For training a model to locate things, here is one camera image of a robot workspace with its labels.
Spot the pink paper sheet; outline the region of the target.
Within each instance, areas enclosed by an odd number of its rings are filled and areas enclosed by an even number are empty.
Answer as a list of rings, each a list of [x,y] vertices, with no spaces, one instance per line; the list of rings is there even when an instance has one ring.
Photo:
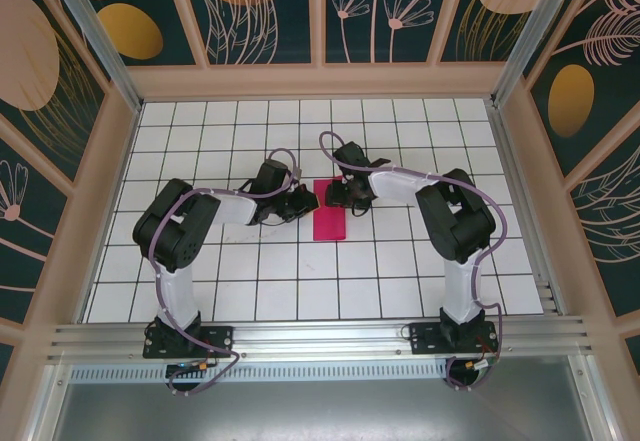
[[[313,189],[319,207],[313,212],[313,240],[315,242],[343,241],[346,239],[346,212],[342,207],[331,207],[326,193],[331,179],[315,179]]]

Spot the grey metal panel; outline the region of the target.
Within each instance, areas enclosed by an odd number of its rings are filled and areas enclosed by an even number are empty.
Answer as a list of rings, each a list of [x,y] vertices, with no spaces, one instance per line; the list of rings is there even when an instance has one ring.
[[[458,393],[437,380],[71,385],[46,441],[610,441],[566,380]]]

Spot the aluminium mounting rail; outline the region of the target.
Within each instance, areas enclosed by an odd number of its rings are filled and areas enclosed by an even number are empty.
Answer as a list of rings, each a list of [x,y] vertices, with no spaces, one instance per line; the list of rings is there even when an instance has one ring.
[[[243,361],[389,360],[411,357],[407,320],[239,322],[233,348]],[[87,323],[55,328],[51,363],[143,363],[143,323]],[[506,357],[588,354],[595,342],[576,316],[507,316]]]

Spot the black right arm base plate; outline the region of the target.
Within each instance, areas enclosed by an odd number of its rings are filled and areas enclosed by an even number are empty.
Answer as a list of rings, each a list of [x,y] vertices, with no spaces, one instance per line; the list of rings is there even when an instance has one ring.
[[[414,355],[418,354],[481,354],[484,348],[490,352],[498,349],[495,325],[483,321],[475,326],[440,322],[411,323],[409,342]]]

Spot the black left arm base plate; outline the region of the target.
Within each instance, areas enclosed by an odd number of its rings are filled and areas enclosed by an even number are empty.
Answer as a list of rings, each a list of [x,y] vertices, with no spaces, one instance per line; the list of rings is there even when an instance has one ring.
[[[233,329],[230,326],[200,326],[189,328],[187,333],[208,345],[230,350],[233,347]],[[206,357],[229,358],[229,354],[211,352],[186,339],[165,325],[149,325],[145,328],[142,356],[145,359],[203,359]]]

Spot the aluminium side rail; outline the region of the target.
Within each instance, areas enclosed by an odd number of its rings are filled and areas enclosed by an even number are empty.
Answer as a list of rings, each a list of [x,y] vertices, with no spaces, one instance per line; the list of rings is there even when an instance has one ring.
[[[540,226],[533,209],[533,202],[524,172],[517,159],[511,136],[503,122],[500,111],[492,106],[489,101],[485,102],[485,108],[503,165],[536,287],[539,292],[549,292],[549,295],[540,295],[543,311],[546,314],[567,316],[569,312],[557,283],[554,269],[551,266],[545,242],[541,236]]]

